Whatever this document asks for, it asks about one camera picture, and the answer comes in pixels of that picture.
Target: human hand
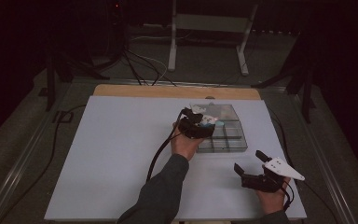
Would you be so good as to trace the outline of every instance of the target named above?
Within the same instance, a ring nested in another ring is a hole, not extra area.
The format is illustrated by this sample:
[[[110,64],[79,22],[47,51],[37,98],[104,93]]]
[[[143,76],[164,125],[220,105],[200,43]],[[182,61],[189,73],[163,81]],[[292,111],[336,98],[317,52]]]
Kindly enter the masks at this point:
[[[290,177],[285,177],[283,181],[283,188],[286,189],[286,183],[289,183]],[[281,189],[273,193],[256,190],[255,193],[258,196],[265,215],[283,210],[285,194]]]
[[[182,155],[188,161],[190,161],[191,158],[193,158],[194,154],[196,153],[197,147],[204,140],[203,138],[199,138],[199,139],[188,138],[184,134],[180,133],[177,127],[173,133],[173,136],[176,137],[174,137],[171,140],[172,154]]]

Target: dark background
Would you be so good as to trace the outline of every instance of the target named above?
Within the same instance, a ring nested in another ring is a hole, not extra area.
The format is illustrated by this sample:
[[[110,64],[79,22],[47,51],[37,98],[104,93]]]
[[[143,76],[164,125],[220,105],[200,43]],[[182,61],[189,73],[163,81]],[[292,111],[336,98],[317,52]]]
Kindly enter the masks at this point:
[[[241,13],[225,11],[219,5],[221,1],[180,2],[178,8],[183,12],[228,16]],[[0,126],[32,89],[34,76],[45,68],[49,41],[54,40],[62,50],[82,61],[89,60],[90,55],[104,54],[105,50],[117,53],[115,46],[102,49],[95,45],[106,39],[106,32],[116,32],[100,13],[105,8],[101,7],[103,3],[0,0]],[[90,8],[92,21],[101,24],[94,27],[94,39],[80,32],[85,23],[76,13],[84,4],[92,4],[83,10]],[[166,26],[171,22],[171,1],[129,0],[120,4],[124,12],[120,19],[129,25]],[[286,65],[300,63],[304,55],[305,60],[317,62],[313,83],[321,88],[358,159],[358,1],[265,1],[257,10],[253,28],[258,33],[297,35]]]

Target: person's arm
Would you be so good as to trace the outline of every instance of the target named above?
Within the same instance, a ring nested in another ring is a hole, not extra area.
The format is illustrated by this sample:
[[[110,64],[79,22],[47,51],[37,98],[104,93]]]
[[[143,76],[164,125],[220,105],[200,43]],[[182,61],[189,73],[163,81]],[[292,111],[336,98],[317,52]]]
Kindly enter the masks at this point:
[[[283,188],[286,189],[290,178],[284,179]],[[274,193],[257,190],[255,192],[263,208],[264,216],[260,218],[261,224],[290,224],[289,218],[283,210],[284,193],[280,189]]]
[[[180,134],[171,140],[172,155],[160,173],[141,189],[138,202],[118,219],[117,224],[166,223],[179,211],[183,181],[188,161],[194,156],[203,139],[189,139]]]

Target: transparent box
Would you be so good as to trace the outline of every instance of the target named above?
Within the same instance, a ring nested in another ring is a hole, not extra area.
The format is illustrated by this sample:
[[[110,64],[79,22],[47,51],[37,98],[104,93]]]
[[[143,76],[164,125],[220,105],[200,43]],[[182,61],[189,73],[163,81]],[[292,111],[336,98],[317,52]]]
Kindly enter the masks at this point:
[[[206,138],[197,149],[198,153],[243,152],[246,144],[241,121],[232,105],[191,105],[192,109],[216,118],[213,136]]]

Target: white tabletop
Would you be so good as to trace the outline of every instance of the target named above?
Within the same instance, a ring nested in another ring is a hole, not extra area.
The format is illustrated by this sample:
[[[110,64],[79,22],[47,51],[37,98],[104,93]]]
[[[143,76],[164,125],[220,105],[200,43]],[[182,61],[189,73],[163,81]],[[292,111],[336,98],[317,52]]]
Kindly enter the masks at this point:
[[[264,101],[91,96],[62,168],[45,219],[114,220],[133,206],[157,149],[179,112],[190,104],[233,105],[248,144],[245,152],[197,153],[182,193],[181,220],[236,220],[262,216],[252,189],[241,187],[236,162],[247,174],[263,173],[257,150],[284,159]],[[171,155],[167,146],[154,174]],[[291,182],[295,200],[290,218],[306,213]]]

